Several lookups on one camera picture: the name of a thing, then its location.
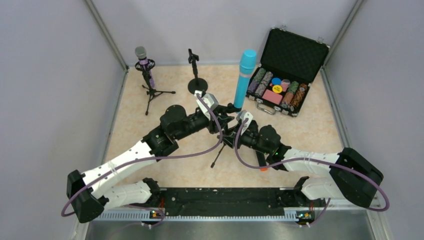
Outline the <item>light blue microphone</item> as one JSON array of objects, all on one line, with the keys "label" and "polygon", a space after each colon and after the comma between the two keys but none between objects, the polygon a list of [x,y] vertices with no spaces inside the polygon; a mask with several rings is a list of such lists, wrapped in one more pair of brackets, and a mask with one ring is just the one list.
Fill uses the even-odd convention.
[{"label": "light blue microphone", "polygon": [[235,89],[233,105],[240,112],[243,108],[245,96],[249,87],[250,78],[256,67],[257,53],[253,49],[246,49],[239,62],[239,76]]}]

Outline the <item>black round-base mic stand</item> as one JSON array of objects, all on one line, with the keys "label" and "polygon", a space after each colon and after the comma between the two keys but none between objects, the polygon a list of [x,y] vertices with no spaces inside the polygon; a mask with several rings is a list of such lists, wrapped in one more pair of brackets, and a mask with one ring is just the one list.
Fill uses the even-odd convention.
[{"label": "black round-base mic stand", "polygon": [[194,75],[194,78],[192,80],[189,81],[188,83],[188,91],[191,94],[195,94],[195,91],[207,91],[208,90],[208,83],[205,79],[200,78],[198,76],[198,67],[197,67],[197,62],[200,60],[199,56],[197,54],[194,54],[192,52],[192,50],[189,48],[188,49],[188,63],[191,64],[192,66],[192,72]]}]

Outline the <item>tripod stand with shock mount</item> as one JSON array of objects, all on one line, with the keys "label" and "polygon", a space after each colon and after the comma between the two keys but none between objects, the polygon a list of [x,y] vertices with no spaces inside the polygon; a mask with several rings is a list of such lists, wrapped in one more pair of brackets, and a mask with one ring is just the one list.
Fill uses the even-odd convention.
[{"label": "tripod stand with shock mount", "polygon": [[142,73],[143,79],[146,83],[146,86],[142,85],[142,87],[146,89],[146,94],[148,95],[147,108],[145,111],[145,115],[147,116],[149,114],[151,102],[155,98],[157,98],[158,96],[162,94],[176,94],[176,92],[162,91],[162,90],[157,90],[155,88],[155,83],[154,83],[153,75],[151,72],[151,70],[156,66],[156,63],[154,60],[148,59],[147,57],[139,58],[137,63],[134,66],[136,70]]}]

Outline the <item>black tripod clip stand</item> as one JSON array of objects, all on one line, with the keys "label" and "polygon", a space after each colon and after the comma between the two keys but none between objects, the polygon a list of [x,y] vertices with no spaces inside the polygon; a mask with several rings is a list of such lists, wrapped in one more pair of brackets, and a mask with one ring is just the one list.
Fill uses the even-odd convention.
[{"label": "black tripod clip stand", "polygon": [[[230,130],[229,130],[229,126],[228,126],[228,129],[227,129],[227,131],[225,132],[225,133],[223,133],[223,135],[224,134],[230,134]],[[215,159],[214,159],[214,161],[212,162],[212,164],[210,165],[210,168],[211,169],[213,169],[214,168],[214,166],[215,166],[215,164],[216,164],[216,161],[218,160],[218,158],[219,158],[219,156],[221,155],[221,153],[222,153],[222,151],[223,151],[223,149],[224,149],[224,147],[226,146],[224,143],[223,143],[223,141],[221,141],[220,142],[220,144],[222,144],[222,147],[219,149],[219,151],[218,151],[218,154],[216,155],[216,157],[215,157]]]}]

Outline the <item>purple glitter microphone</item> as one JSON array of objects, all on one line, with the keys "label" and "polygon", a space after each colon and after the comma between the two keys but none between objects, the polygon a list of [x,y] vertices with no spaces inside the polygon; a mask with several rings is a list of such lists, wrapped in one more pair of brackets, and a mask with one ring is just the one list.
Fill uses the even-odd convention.
[{"label": "purple glitter microphone", "polygon": [[146,77],[146,81],[148,81],[149,87],[154,89],[155,82],[152,77],[151,69],[155,66],[155,61],[147,58],[147,51],[143,46],[137,46],[135,48],[135,55],[138,58],[135,68],[142,72],[143,77]]}]

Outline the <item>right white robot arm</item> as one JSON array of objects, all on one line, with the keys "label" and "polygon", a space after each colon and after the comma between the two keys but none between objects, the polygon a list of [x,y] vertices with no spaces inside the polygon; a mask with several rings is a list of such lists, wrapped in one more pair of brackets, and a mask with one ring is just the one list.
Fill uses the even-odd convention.
[{"label": "right white robot arm", "polygon": [[372,211],[373,199],[380,193],[385,201],[381,211],[389,208],[388,197],[380,187],[383,173],[355,149],[344,147],[339,153],[301,151],[281,143],[281,136],[271,125],[258,129],[256,122],[252,121],[246,130],[242,128],[243,121],[239,121],[236,126],[224,131],[223,142],[236,152],[241,146],[246,146],[267,156],[265,163],[258,165],[240,159],[244,166],[310,173],[300,185],[300,191],[309,200],[345,199]]}]

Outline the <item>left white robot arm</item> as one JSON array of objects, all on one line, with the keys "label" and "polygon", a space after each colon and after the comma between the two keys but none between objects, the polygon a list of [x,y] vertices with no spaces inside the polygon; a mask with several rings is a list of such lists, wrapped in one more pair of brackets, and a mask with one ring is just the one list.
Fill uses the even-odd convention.
[{"label": "left white robot arm", "polygon": [[150,178],[128,185],[116,184],[144,167],[172,159],[171,153],[179,147],[178,140],[203,129],[218,134],[222,141],[225,126],[233,120],[229,114],[238,110],[232,103],[220,105],[205,99],[197,101],[197,105],[190,115],[181,105],[168,107],[159,126],[122,154],[90,170],[70,172],[66,179],[68,201],[61,216],[75,215],[80,223],[87,223],[106,210],[152,201],[159,188]]}]

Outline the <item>black microphone orange end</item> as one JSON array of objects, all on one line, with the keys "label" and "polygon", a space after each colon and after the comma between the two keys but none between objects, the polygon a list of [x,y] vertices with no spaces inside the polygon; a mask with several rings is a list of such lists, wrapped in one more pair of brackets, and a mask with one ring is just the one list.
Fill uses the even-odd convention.
[{"label": "black microphone orange end", "polygon": [[256,151],[255,154],[256,154],[258,165],[261,167],[260,171],[262,172],[267,171],[268,168],[267,168],[265,155],[258,151]]}]

